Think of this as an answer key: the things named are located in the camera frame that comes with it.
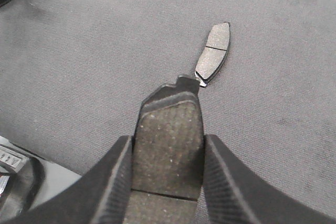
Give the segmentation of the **white black robot base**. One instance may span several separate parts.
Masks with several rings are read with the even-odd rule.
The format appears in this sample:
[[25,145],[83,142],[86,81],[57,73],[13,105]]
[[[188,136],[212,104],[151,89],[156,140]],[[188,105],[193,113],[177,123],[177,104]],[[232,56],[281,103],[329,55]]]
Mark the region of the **white black robot base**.
[[1,223],[52,199],[80,177],[1,137]]

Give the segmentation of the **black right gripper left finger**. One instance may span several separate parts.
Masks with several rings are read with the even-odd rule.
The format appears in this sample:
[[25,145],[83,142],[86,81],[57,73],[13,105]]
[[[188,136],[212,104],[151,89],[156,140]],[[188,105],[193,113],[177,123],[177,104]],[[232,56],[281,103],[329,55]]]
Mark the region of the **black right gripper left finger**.
[[122,136],[66,190],[4,223],[123,223],[131,192],[132,137]]

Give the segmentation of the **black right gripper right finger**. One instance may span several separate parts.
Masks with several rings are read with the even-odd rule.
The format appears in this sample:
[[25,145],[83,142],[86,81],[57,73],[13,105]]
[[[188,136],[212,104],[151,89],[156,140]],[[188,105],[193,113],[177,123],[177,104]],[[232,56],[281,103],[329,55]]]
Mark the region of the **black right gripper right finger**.
[[268,184],[216,136],[205,136],[203,188],[211,223],[335,223]]

